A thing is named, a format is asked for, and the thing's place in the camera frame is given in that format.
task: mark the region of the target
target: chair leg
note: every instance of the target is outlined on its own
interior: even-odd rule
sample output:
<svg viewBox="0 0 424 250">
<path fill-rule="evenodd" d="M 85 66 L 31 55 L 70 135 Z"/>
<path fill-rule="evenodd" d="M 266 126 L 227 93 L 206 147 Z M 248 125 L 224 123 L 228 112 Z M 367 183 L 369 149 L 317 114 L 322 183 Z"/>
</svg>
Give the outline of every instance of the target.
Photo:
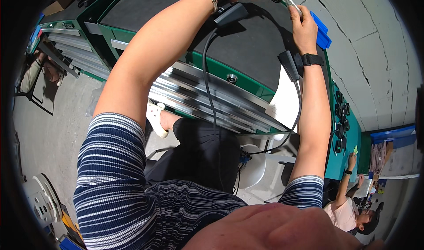
<svg viewBox="0 0 424 250">
<path fill-rule="evenodd" d="M 38 104 L 34 99 L 30 99 L 31 102 L 33 102 L 34 104 L 36 104 L 39 108 L 41 108 L 42 110 L 44 110 L 45 112 L 49 113 L 50 115 L 53 116 L 53 113 L 50 112 L 49 110 L 45 109 L 42 105 Z"/>
</svg>

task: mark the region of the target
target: black cap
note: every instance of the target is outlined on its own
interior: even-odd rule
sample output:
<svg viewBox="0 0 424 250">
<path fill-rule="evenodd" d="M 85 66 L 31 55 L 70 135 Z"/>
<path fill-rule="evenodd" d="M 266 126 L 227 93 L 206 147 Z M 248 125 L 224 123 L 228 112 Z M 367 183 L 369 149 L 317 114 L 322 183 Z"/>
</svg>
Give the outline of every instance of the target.
<svg viewBox="0 0 424 250">
<path fill-rule="evenodd" d="M 381 210 L 383 210 L 383 206 L 384 206 L 384 202 L 381 202 L 378 205 L 371 221 L 363 224 L 363 226 L 364 226 L 363 231 L 361 231 L 361 230 L 358 231 L 360 234 L 368 235 L 375 230 L 375 227 L 377 227 L 378 222 L 380 221 L 380 212 L 381 212 Z"/>
</svg>

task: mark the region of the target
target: cardboard box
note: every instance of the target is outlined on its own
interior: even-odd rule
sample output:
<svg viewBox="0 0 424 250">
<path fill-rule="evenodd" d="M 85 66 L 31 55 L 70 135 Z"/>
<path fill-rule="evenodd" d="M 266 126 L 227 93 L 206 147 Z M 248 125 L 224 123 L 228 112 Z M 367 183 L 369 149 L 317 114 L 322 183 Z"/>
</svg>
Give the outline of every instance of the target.
<svg viewBox="0 0 424 250">
<path fill-rule="evenodd" d="M 53 4 L 49 5 L 43 10 L 43 14 L 48 16 L 50 14 L 57 13 L 59 11 L 65 10 L 73 0 L 56 0 Z"/>
</svg>

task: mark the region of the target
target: white paper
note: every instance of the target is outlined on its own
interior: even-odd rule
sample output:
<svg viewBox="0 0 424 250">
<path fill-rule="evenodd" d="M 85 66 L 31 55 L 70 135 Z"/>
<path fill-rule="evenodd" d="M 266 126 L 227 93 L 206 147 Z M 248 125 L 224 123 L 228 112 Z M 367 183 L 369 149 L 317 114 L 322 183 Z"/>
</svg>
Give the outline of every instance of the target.
<svg viewBox="0 0 424 250">
<path fill-rule="evenodd" d="M 356 177 L 356 181 L 355 182 L 349 182 L 349 184 L 347 185 L 347 190 L 346 190 L 346 194 L 347 192 L 349 192 L 349 190 L 358 183 L 359 181 L 359 176 Z M 371 186 L 371 184 L 373 183 L 372 179 L 364 179 L 364 182 L 362 183 L 361 187 L 355 192 L 355 197 L 366 197 L 368 195 L 368 190 Z"/>
<path fill-rule="evenodd" d="M 271 103 L 266 108 L 265 113 L 291 129 L 296 121 L 298 112 L 299 99 L 295 84 L 290 81 L 286 70 L 281 66 L 277 91 Z"/>
</svg>

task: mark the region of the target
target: shoe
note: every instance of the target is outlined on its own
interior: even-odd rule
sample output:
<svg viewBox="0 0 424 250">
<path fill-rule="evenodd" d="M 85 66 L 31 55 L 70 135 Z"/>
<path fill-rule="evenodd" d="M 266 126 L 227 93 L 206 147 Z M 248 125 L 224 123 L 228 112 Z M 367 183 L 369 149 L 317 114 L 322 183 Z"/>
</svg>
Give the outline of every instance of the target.
<svg viewBox="0 0 424 250">
<path fill-rule="evenodd" d="M 150 99 L 147 102 L 146 117 L 153 130 L 161 138 L 166 138 L 166 136 L 168 136 L 168 132 L 162 128 L 162 125 L 160 125 L 160 112 L 164 109 L 165 105 L 163 103 L 155 105 Z"/>
<path fill-rule="evenodd" d="M 62 84 L 64 74 L 63 73 L 58 73 L 58 74 L 59 74 L 59 80 L 57 80 L 56 85 L 59 87 Z"/>
</svg>

